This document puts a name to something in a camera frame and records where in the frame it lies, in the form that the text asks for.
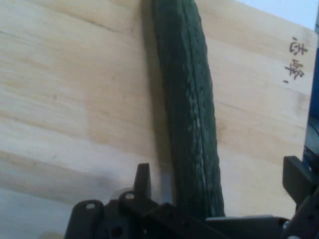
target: cucumber skin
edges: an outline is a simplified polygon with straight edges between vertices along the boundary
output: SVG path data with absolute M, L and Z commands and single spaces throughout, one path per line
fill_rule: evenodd
M 177 206 L 224 216 L 207 45 L 194 0 L 152 0 Z

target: black metal part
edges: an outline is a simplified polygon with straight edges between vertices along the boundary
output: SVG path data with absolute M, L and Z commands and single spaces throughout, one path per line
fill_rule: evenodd
M 284 157 L 283 186 L 297 207 L 318 187 L 318 176 L 295 156 Z
M 138 165 L 133 190 L 141 196 L 151 198 L 151 174 L 148 163 L 140 163 Z
M 290 236 L 302 239 L 319 238 L 319 187 L 299 206 L 281 238 Z
M 195 217 L 165 203 L 144 218 L 144 227 L 151 237 L 163 239 L 228 239 Z
M 210 218 L 189 216 L 150 199 L 148 164 L 139 164 L 132 191 L 118 200 L 74 206 L 65 239 L 302 239 L 319 238 L 319 177 L 294 156 L 284 158 L 283 185 L 298 205 L 294 217 Z
M 103 203 L 88 200 L 73 207 L 65 233 L 66 239 L 93 239 L 95 227 L 103 215 Z
M 252 216 L 243 218 L 209 218 L 206 223 L 232 239 L 280 239 L 286 218 Z

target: wooden surface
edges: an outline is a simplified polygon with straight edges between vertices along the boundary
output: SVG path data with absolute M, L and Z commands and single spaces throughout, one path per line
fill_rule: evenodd
M 148 0 L 0 1 L 0 238 L 60 239 L 73 205 L 107 203 L 151 164 L 171 201 Z M 197 0 L 228 216 L 290 217 L 285 155 L 303 151 L 314 32 L 229 0 Z M 289 52 L 292 37 L 308 52 Z M 304 75 L 286 66 L 298 59 Z

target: cutting board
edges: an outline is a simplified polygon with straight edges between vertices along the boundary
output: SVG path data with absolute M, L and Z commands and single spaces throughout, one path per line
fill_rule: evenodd
M 230 0 L 197 0 L 213 79 L 228 216 L 291 217 L 317 35 Z M 0 1 L 0 238 L 63 238 L 71 209 L 107 203 L 148 162 L 172 200 L 149 0 Z

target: chinese characters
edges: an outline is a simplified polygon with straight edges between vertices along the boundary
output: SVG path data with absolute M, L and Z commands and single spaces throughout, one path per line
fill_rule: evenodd
M 304 65 L 300 64 L 298 60 L 293 59 L 293 63 L 290 64 L 290 67 L 285 67 L 285 69 L 289 70 L 289 75 L 294 75 L 294 80 L 297 78 L 297 76 L 302 77 L 304 75 L 304 72 L 300 69 Z
M 297 56 L 298 53 L 299 55 L 304 55 L 305 52 L 308 52 L 308 49 L 305 49 L 303 43 L 299 43 L 297 38 L 293 37 L 293 42 L 289 46 L 289 51 L 294 54 L 294 56 Z M 292 63 L 290 63 L 289 67 L 285 67 L 289 71 L 289 75 L 294 76 L 294 80 L 296 80 L 297 77 L 302 77 L 304 76 L 304 72 L 302 71 L 302 67 L 304 65 L 299 62 L 297 59 L 292 59 Z
M 304 44 L 300 44 L 297 41 L 297 38 L 293 37 L 293 41 L 292 43 L 290 43 L 290 48 L 289 48 L 289 51 L 290 52 L 293 52 L 294 55 L 296 56 L 299 52 L 301 52 L 301 54 L 303 55 L 304 52 L 307 52 L 308 49 L 305 49 L 304 48 Z

